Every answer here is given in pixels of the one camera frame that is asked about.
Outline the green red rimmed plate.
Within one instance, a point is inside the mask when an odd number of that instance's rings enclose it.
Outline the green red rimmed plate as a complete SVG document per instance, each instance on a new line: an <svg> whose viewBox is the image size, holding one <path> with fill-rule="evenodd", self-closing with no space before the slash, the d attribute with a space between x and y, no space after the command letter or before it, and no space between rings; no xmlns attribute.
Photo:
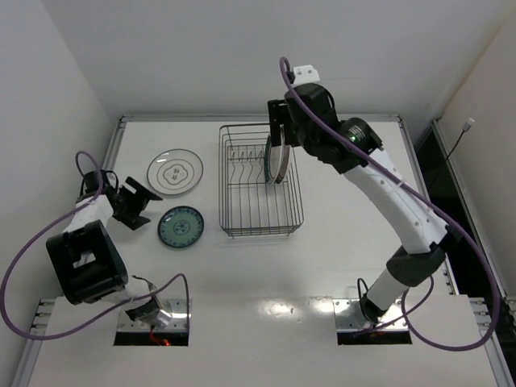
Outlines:
<svg viewBox="0 0 516 387"><path fill-rule="evenodd" d="M277 179L275 180L274 184L279 184L283 181L285 178L285 175L289 168L289 158L290 158L290 149L291 147L285 142L285 137L282 136L283 144L280 147L281 149L281 158L280 158L280 164L278 166L278 174Z"/></svg>
<svg viewBox="0 0 516 387"><path fill-rule="evenodd" d="M265 181L268 185L272 185L277 179L280 158L281 149L279 146L273 146L272 138L269 136L264 152L264 173Z"/></svg>

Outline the teal patterned small plate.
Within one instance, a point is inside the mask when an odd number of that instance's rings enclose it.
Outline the teal patterned small plate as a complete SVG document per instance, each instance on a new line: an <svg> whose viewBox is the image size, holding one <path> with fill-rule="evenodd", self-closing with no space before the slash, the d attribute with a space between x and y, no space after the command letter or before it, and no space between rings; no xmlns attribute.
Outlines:
<svg viewBox="0 0 516 387"><path fill-rule="evenodd" d="M160 217L156 232L159 241L166 247L186 249L199 241L204 229L204 218L197 209L176 206Z"/></svg>

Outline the clear glass plate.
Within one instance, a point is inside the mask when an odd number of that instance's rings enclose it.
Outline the clear glass plate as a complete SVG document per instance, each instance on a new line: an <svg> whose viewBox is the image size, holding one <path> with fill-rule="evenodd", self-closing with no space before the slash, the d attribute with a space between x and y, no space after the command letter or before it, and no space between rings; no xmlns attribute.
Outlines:
<svg viewBox="0 0 516 387"><path fill-rule="evenodd" d="M159 194L176 196L186 194L202 179L204 166L194 152L176 148L162 152L148 166L147 180Z"/></svg>

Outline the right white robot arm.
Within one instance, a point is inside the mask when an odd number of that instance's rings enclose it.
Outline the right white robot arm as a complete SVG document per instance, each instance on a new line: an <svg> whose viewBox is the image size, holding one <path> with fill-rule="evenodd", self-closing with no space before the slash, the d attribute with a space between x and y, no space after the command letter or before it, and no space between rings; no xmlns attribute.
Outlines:
<svg viewBox="0 0 516 387"><path fill-rule="evenodd" d="M321 85L307 83L295 87L295 91L334 133L369 158L357 156L324 131L291 93L267 103L272 143L301 146L309 155L332 166L368 197L401 240L401 247L387 261L385 270L359 298L360 315L377 323L406 290L420 285L437 271L460 237L431 208L372 166L376 161L390 173L395 172L380 137L366 121L339 119L333 97Z"/></svg>

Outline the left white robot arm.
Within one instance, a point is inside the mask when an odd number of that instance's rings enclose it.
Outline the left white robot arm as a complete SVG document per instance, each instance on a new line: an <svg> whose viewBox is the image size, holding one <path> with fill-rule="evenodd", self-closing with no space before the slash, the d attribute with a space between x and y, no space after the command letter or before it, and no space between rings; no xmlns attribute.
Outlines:
<svg viewBox="0 0 516 387"><path fill-rule="evenodd" d="M71 223L46 242L64 296L73 305L127 291L129 274L106 225L114 219L136 231L150 222L141 215L148 203L162 199L132 177L112 185L110 174L102 170L82 178Z"/></svg>

